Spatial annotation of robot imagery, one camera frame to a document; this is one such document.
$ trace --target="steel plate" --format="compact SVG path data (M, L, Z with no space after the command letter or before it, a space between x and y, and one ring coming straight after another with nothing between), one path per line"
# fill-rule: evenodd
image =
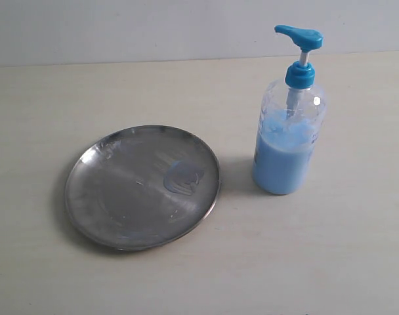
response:
M134 251L169 243L212 210L219 163L198 137L166 126L118 131L91 146L65 189L73 225L93 241Z

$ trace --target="white wall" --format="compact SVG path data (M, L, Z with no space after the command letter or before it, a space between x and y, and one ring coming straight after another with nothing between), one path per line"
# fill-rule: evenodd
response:
M399 50L399 0L0 0L0 66L297 54L275 24L320 30L319 53Z

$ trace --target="blue liquid soap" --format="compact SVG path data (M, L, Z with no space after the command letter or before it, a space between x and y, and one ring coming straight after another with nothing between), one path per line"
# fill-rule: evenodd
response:
M324 119L324 92L314 85L309 53L322 46L315 30L278 25L276 33L289 36L300 47L300 59L287 69L284 80L267 88L262 100L253 179L262 189L285 195L305 181L315 141Z
M305 121L288 127L275 119L264 122L258 131L253 164L253 178L262 189L285 195L301 186L314 149L312 130Z

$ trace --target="plastic bottle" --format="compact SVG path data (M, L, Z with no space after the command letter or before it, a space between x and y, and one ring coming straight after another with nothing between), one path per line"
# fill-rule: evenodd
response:
M322 46L315 30L278 25L301 48L300 60L284 80L269 85L262 100L253 163L254 181L273 194L290 194L303 183L326 112L324 92L314 85L315 71L309 52Z

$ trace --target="pump dispenser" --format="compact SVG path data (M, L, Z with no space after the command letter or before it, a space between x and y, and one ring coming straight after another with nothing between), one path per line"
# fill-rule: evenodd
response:
M300 47L300 59L287 69L284 80L269 85L259 117L253 163L254 181L273 194L290 194L304 182L310 157L326 112L323 90L314 85L309 54L322 46L315 30L277 25Z

